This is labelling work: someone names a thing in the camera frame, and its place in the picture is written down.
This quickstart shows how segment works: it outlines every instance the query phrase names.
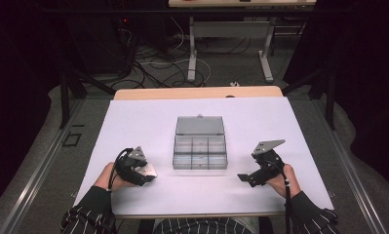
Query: sleeve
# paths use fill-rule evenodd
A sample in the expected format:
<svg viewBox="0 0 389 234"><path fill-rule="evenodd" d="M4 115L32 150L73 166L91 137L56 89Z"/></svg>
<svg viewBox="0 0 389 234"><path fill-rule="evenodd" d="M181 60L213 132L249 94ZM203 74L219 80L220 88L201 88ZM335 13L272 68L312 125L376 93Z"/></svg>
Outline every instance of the sleeve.
<svg viewBox="0 0 389 234"><path fill-rule="evenodd" d="M292 200L293 233L337 234L337 214L328 209L320 209L304 192L295 195Z"/></svg>
<svg viewBox="0 0 389 234"><path fill-rule="evenodd" d="M111 193L96 186L64 214L60 224L61 233L111 233L114 230Z"/></svg>

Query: gray carpet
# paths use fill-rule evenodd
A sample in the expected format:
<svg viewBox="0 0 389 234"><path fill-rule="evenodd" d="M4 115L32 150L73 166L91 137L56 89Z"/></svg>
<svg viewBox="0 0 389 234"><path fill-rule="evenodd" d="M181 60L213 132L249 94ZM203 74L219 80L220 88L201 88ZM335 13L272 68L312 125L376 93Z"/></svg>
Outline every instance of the gray carpet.
<svg viewBox="0 0 389 234"><path fill-rule="evenodd" d="M207 45L204 42L204 44L198 44L198 46L204 46L204 48L207 46L208 51L213 48L213 50L224 52L240 41L241 39L220 39L208 41ZM242 86L267 85L262 79L257 54L253 50L258 48L258 43L258 41L252 41L246 52L239 55L199 55L198 59L206 61L211 68L212 75L207 85L229 86L232 81L237 81ZM277 41L275 56L269 58L275 77L275 83L272 85L281 88L286 86L281 78L287 68L295 43L296 40L293 38L284 38ZM151 58L140 59L140 62L150 60ZM198 64L198 70L207 77L210 72L209 68L201 62ZM155 77L160 77L163 80L178 72L176 67L161 70L148 65L144 67ZM127 79L140 81L142 79L141 73L133 71ZM135 83L123 82L114 88L130 88L134 85ZM146 82L145 87L155 86ZM57 145L55 158L50 162L52 166L48 172L44 172L43 180L38 184L39 191L33 194L33 198L29 200L31 203L26 205L28 209L24 213L16 213L19 214L19 223L11 223L15 226L15 229L13 229L15 233L58 233L61 216L72 206L111 98L102 94L95 87L87 86L87 89L90 92L87 99L72 101L72 103L76 102L75 106L79 109L78 114L73 116L69 126L66 127L63 141L60 145ZM332 143L329 129L325 127L324 119L319 114L318 101L324 102L324 100L309 100L306 94L307 87L303 87L290 93L289 98L325 185L334 194L331 199L339 214L338 228L342 233L371 233L358 200L354 196L353 188L342 171L337 157L336 145ZM54 140L58 138L58 125L60 123L58 89L50 92L50 96L54 102L48 119L20 166L17 176L15 176L0 200L0 230L4 230L2 229L4 224L9 224L6 221L10 215L15 213L14 207L18 204L19 196L31 181L32 175L37 172L38 165L50 153L50 148L55 145ZM371 202L385 224L387 233L389 233L389 184L371 167L350 154L348 146L355 131L347 120L344 111L338 106L335 110L335 124L336 133L349 157L356 165L357 173L371 197ZM63 142L65 144L74 142L77 135L80 135L80 138L76 146L62 146ZM283 217L275 216L272 220L275 233L285 233ZM125 220L120 231L121 233L135 234L138 224L139 220Z"/></svg>

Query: cable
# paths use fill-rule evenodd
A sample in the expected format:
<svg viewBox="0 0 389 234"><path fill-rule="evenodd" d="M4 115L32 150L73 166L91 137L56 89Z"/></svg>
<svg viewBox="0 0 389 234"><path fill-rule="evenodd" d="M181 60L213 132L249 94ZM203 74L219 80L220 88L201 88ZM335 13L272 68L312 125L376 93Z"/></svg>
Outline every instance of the cable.
<svg viewBox="0 0 389 234"><path fill-rule="evenodd" d="M292 208L292 201L291 201L291 185L289 183L288 178L286 177L285 172L283 169L279 168L274 162L270 162L268 160L264 161L267 164L270 164L271 166L274 166L279 173L282 175L283 180L285 182L285 188L286 188L286 213L285 213L285 222L286 222L286 233L291 233L291 208Z"/></svg>
<svg viewBox="0 0 389 234"><path fill-rule="evenodd" d="M118 161L118 159L122 156L122 154L123 154L124 152L126 152L127 150L128 150L128 149L122 150L122 151L118 154L117 158L115 159L114 166L112 167L112 170L111 170L111 175L109 176L108 189L107 189L108 192L112 192L112 185L113 185L114 180L115 180L115 177L116 177L116 175L114 176L114 173L115 173L115 166L116 166L116 164L117 164L117 161Z"/></svg>

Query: desk frame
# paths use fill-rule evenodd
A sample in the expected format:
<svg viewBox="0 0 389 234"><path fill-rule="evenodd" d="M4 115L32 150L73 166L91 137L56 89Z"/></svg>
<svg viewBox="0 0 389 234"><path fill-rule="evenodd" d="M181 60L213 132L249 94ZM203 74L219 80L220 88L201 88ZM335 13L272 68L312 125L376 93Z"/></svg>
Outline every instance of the desk frame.
<svg viewBox="0 0 389 234"><path fill-rule="evenodd" d="M195 81L197 51L195 50L196 37L252 37L264 38L263 50L258 51L264 79L267 83L273 83L273 75L267 60L270 44L274 32L276 19L270 21L218 21L203 22L190 18L190 61L188 64L187 80Z"/></svg>

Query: white table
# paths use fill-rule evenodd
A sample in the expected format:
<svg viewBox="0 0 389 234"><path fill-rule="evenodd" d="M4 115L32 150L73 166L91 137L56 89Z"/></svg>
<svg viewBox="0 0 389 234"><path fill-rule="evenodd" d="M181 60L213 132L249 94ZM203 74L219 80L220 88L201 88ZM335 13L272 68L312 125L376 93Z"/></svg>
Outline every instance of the white table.
<svg viewBox="0 0 389 234"><path fill-rule="evenodd" d="M316 0L170 0L170 7L177 8L215 8L215 7L279 7L315 5ZM190 18L190 61L188 65L188 81L195 80L197 51L196 37L251 37L263 38L263 50L258 51L264 79L272 83L273 75L267 61L270 42L273 37L275 18L270 21L194 21Z"/></svg>
<svg viewBox="0 0 389 234"><path fill-rule="evenodd" d="M241 88L247 96L247 88ZM198 94L204 92L207 95L206 91L219 94L213 89L221 88L196 90ZM177 89L183 93L184 90L192 89ZM258 170L251 153L259 141L285 139L286 143L276 147L275 151L284 162L293 165L301 188L313 202L321 208L333 209L287 98L235 96L112 100L75 204L93 185L103 167L114 161L122 149L141 146L158 177L142 187L123 188L112 194L113 212L119 217L281 214L285 208L284 198L268 185L251 188L248 183L240 181L237 174L251 174ZM176 118L198 114L222 116L227 170L173 169Z"/></svg>

